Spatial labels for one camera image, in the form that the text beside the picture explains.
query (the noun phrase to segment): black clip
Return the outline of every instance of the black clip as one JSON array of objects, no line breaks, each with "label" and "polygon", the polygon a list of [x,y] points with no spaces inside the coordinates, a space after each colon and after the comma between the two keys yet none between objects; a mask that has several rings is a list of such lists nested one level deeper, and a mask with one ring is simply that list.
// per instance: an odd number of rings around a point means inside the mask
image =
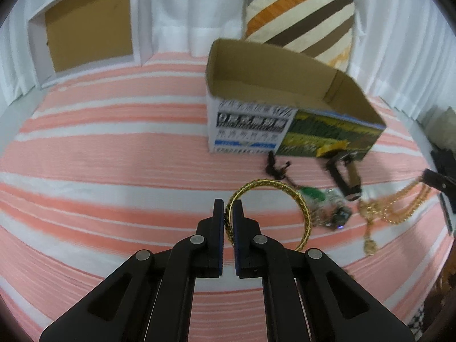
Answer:
[{"label": "black clip", "polygon": [[274,153],[271,151],[268,153],[268,165],[266,166],[266,173],[269,176],[274,177],[275,180],[283,180],[286,179],[286,170],[290,167],[291,162],[287,162],[282,168],[277,169],[275,167],[275,157]]},{"label": "black clip", "polygon": [[187,341],[195,278],[223,266],[221,199],[195,235],[159,253],[138,251],[48,326],[40,342]]},{"label": "black clip", "polygon": [[423,171],[423,183],[446,194],[451,200],[456,199],[456,180],[450,176],[425,169]]},{"label": "black clip", "polygon": [[[337,163],[339,161],[343,161],[347,169],[348,182],[344,180],[337,169]],[[361,178],[359,177],[353,156],[350,152],[344,150],[336,154],[326,163],[326,169],[331,174],[332,179],[336,182],[337,187],[345,196],[345,199],[348,201],[355,201],[361,197]]]},{"label": "black clip", "polygon": [[410,329],[319,249],[286,249],[233,204],[240,278],[262,278],[268,341],[412,342]]}]

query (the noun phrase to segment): pink striped bedsheet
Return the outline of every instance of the pink striped bedsheet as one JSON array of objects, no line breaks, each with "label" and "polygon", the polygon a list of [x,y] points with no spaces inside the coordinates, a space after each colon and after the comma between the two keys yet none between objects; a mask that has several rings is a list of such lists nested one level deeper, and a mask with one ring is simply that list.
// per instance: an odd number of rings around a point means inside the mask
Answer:
[{"label": "pink striped bedsheet", "polygon": [[[208,153],[205,64],[159,54],[142,67],[57,85],[8,146],[0,160],[0,292],[34,341],[135,251],[171,248],[210,216],[215,198],[227,202],[266,177],[264,156]],[[394,112],[371,102],[388,128],[359,163],[366,198],[397,191],[427,167]],[[334,186],[317,160],[290,160],[298,183]],[[263,233],[296,246],[303,224],[288,196],[258,189],[243,205]],[[407,222],[375,223],[373,257],[363,253],[365,221],[351,207],[343,230],[315,228],[307,248],[323,249],[409,320],[452,244],[436,192]],[[224,246],[223,279],[197,280],[189,340],[266,341],[261,281],[236,278]]]}]

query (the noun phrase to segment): gold bangle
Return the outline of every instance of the gold bangle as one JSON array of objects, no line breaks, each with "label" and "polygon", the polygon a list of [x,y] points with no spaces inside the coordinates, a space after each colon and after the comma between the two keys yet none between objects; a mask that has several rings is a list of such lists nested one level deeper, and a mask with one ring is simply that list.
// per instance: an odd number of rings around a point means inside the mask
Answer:
[{"label": "gold bangle", "polygon": [[225,208],[225,230],[227,232],[228,240],[232,245],[234,245],[234,240],[233,240],[233,226],[231,225],[231,215],[233,211],[233,203],[236,199],[239,199],[240,196],[249,190],[253,188],[257,188],[259,186],[272,186],[276,189],[282,190],[286,194],[288,194],[293,200],[299,205],[299,208],[301,209],[302,216],[304,218],[304,232],[302,233],[302,238],[299,243],[299,245],[296,247],[296,251],[302,251],[304,246],[306,245],[307,241],[309,240],[309,237],[311,235],[311,215],[309,212],[309,208],[307,207],[306,202],[302,198],[301,194],[298,193],[295,189],[293,189],[291,186],[284,184],[283,182],[276,181],[276,180],[271,180],[271,179],[259,179],[259,180],[253,180],[247,184],[245,184],[243,187],[241,187],[239,190],[234,192],[234,194],[231,196],[231,198],[228,201],[228,204]]}]

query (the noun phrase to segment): striped pillow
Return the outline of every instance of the striped pillow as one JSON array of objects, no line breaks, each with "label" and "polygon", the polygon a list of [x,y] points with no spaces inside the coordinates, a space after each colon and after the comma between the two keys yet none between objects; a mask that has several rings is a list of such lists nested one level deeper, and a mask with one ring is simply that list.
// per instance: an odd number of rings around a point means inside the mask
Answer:
[{"label": "striped pillow", "polygon": [[248,0],[245,36],[346,70],[354,12],[353,0]]}]

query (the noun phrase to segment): cardboard box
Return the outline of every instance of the cardboard box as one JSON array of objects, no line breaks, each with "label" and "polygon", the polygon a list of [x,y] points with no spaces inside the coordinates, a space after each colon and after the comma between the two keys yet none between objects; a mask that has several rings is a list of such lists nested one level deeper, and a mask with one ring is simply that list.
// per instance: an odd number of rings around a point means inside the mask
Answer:
[{"label": "cardboard box", "polygon": [[211,152],[322,156],[344,148],[359,149],[361,159],[386,128],[352,78],[278,46],[216,40],[206,81]]}]

